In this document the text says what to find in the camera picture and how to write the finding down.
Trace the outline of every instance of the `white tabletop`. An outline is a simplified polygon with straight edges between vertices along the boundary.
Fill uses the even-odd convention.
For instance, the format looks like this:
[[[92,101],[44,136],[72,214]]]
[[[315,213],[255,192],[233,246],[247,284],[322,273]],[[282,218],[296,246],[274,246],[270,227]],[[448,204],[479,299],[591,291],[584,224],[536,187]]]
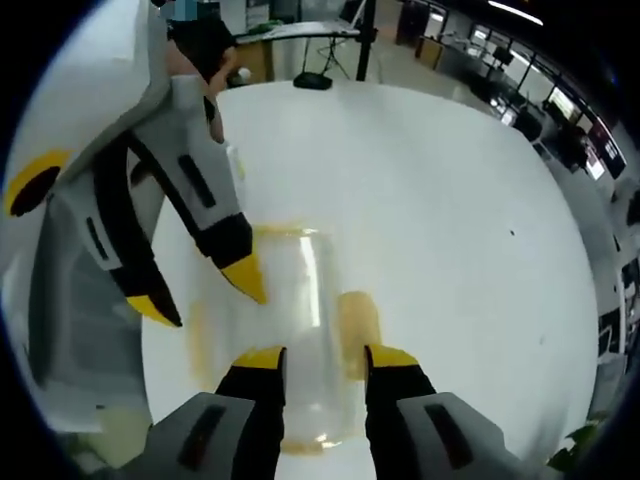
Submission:
[[[341,290],[373,298],[384,344],[500,426],[521,458],[544,460],[583,425],[597,356],[591,272],[561,192],[519,132],[448,100],[364,83],[256,85],[219,105],[246,169],[249,220],[329,235]],[[158,249],[177,228],[167,208],[154,249],[175,275],[193,243]],[[167,391],[182,387],[167,385],[165,370],[183,361],[170,350],[179,335],[144,323],[154,421],[179,406]],[[364,439],[328,452],[281,459],[280,474],[372,471]]]
[[[278,25],[273,30],[255,35],[240,35],[236,38],[239,44],[285,40],[297,37],[342,37],[355,38],[360,30],[353,28],[344,20],[329,20],[324,22],[297,22]]]

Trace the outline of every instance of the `black stripe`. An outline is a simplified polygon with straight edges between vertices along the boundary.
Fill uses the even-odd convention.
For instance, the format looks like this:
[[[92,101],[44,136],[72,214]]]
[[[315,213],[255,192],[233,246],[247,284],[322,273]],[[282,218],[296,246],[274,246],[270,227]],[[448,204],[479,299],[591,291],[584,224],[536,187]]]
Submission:
[[[200,415],[200,418],[182,445],[182,449],[178,455],[178,463],[194,472],[200,469],[202,460],[207,453],[209,440],[211,440],[223,415],[224,409],[216,406],[207,408],[204,413]]]
[[[120,262],[130,266],[153,261],[153,251],[129,193],[127,151],[122,136],[100,151],[93,163],[93,184],[109,241]]]
[[[93,224],[93,219],[87,218],[86,223],[87,228],[89,229],[89,235],[91,235],[91,240],[93,240],[93,244],[98,249],[98,253],[103,260],[109,260],[109,256],[107,255],[102,242],[100,242],[100,239],[98,238],[98,232],[96,232],[96,226]]]
[[[429,405],[425,411],[442,440],[451,467],[458,470],[469,465],[473,461],[471,448],[447,409],[442,405]]]
[[[232,365],[220,381],[216,394],[284,406],[286,352],[286,348],[280,351],[278,367],[275,369]]]
[[[196,239],[199,232],[198,226],[193,220],[191,212],[182,200],[182,197],[175,185],[171,182],[167,173],[160,166],[158,159],[153,155],[153,153],[151,153],[151,150],[149,150],[147,146],[135,136],[133,132],[126,132],[124,134],[124,138],[126,139],[127,145],[131,151],[135,153],[135,155],[140,159],[140,162],[144,163],[151,171],[154,178],[160,185],[160,188],[162,188],[162,191],[173,204],[173,207],[176,209],[176,212],[178,212],[178,215],[180,215],[180,218],[182,218],[182,222],[187,228],[187,231],[194,239]]]
[[[178,158],[178,165],[180,165],[180,168],[195,189],[196,195],[198,195],[202,205],[204,205],[205,208],[215,206],[216,199],[213,197],[213,193],[211,193],[207,182],[205,182],[202,177],[202,173],[193,161],[193,158],[191,158],[190,155],[182,155]]]
[[[193,215],[182,200],[180,193],[153,153],[133,132],[126,134],[126,141],[131,151],[149,168],[167,198],[173,204],[200,252],[204,256],[211,258],[216,267],[220,269],[226,268],[251,254],[253,250],[253,231],[244,214],[232,215],[216,222],[206,230],[200,230],[193,220]]]

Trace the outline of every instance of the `robotic hand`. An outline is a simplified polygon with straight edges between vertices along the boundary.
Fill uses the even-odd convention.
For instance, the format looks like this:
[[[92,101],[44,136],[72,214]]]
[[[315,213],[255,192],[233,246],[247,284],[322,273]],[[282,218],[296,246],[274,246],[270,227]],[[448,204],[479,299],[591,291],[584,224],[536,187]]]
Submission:
[[[100,478],[273,479],[284,436],[284,347],[250,351],[215,394],[200,393],[151,428],[145,451]],[[523,477],[502,431],[451,393],[436,393],[415,358],[365,347],[366,434],[378,480]],[[559,478],[545,468],[537,478]]]
[[[19,153],[7,168],[5,211],[20,217],[46,203],[48,215],[59,225],[65,225],[64,219],[71,215],[77,228],[65,234],[80,237],[128,303],[143,315],[180,326],[180,316],[132,202],[127,165],[130,157],[137,157],[173,203],[200,252],[232,285],[256,302],[266,303],[253,232],[236,194],[234,167],[225,146],[209,136],[198,78],[168,76],[166,23],[148,0],[139,0],[137,5],[132,2],[127,8],[135,18],[135,33],[132,61],[124,62],[127,68],[119,78],[126,88],[116,88],[113,79],[110,84],[112,91],[127,94],[113,94],[105,102],[95,98],[97,87],[92,85],[105,72],[118,78],[114,72],[123,63],[120,58],[116,58],[120,63],[114,58],[103,61],[104,72],[93,65],[68,72],[73,58],[57,59],[52,73],[67,72],[74,85],[84,82],[93,87],[88,90],[90,98],[80,102],[79,92],[60,88],[70,95],[64,105],[65,118],[60,120],[69,125],[62,135],[49,134],[46,140],[46,133],[55,130],[51,122],[32,128],[30,134],[37,141],[22,142],[24,148],[16,149]],[[47,85],[50,80],[51,75],[45,77],[45,93],[55,90]],[[37,109],[37,98],[34,103]],[[47,116],[46,102],[41,103],[45,105],[38,115],[32,115],[39,117],[33,123],[44,123],[40,119]],[[20,241],[16,236],[12,242],[3,242],[3,258],[10,258]]]

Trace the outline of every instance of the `cable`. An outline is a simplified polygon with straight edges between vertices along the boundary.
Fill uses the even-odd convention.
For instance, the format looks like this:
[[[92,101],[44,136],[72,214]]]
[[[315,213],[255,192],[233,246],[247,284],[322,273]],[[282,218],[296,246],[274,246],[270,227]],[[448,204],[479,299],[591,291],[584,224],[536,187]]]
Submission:
[[[329,55],[327,55],[327,63],[325,63],[324,68],[322,69],[321,75],[327,73],[329,70],[329,66],[331,65],[331,61],[335,58],[335,48],[336,48],[336,39],[332,37],[329,43]]]
[[[324,56],[320,52],[327,49],[329,50],[329,54],[326,57],[327,63],[325,64],[324,69],[322,70],[323,75],[332,67],[331,63],[333,62],[335,65],[337,65],[337,67],[340,69],[342,74],[347,78],[347,80],[351,80],[351,77],[349,77],[349,74],[346,72],[342,64],[338,61],[338,58],[336,57],[336,50],[335,50],[338,45],[342,45],[346,42],[347,42],[347,39],[340,39],[340,41],[338,41],[337,37],[332,37],[328,47],[323,47],[317,50],[317,53],[320,56]]]
[[[302,61],[302,71],[305,71],[305,68],[307,68],[307,56],[309,55],[309,43],[310,43],[310,38],[307,37],[307,44],[304,46],[304,60]]]

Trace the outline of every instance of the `office floor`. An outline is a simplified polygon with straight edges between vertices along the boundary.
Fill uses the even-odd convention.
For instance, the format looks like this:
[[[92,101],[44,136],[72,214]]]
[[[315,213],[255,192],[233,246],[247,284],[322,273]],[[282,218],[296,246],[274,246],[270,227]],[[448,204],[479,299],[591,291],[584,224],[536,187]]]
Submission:
[[[409,88],[447,98],[489,114],[489,106],[475,97],[465,85],[440,75],[420,64],[408,47],[395,45],[395,29],[401,3],[395,0],[379,0],[376,26],[378,39],[373,46],[367,81]],[[304,55],[304,40],[278,42],[274,50],[276,80],[290,79],[299,73]],[[327,39],[313,39],[309,46],[307,70],[321,71],[326,63]],[[355,78],[360,45],[348,40],[336,47],[335,56],[351,79]],[[327,76],[337,82],[347,81],[346,76],[333,66]],[[93,451],[111,466],[119,467],[138,455],[144,447],[144,439],[151,425],[148,411],[124,408],[108,408],[101,412],[104,432],[83,434],[78,440],[81,449]]]
[[[296,39],[274,44],[276,80],[290,80],[302,70],[305,42],[303,39]],[[306,70],[321,72],[324,69],[329,44],[330,41],[324,38],[310,41]],[[359,53],[360,44],[355,40],[339,41],[335,47],[335,57],[345,72],[337,65],[332,65],[326,75],[337,82],[354,79]],[[490,112],[490,107],[473,95],[466,85],[422,65],[414,58],[413,49],[395,45],[393,38],[387,35],[379,34],[373,45],[367,81],[437,95],[483,113]]]

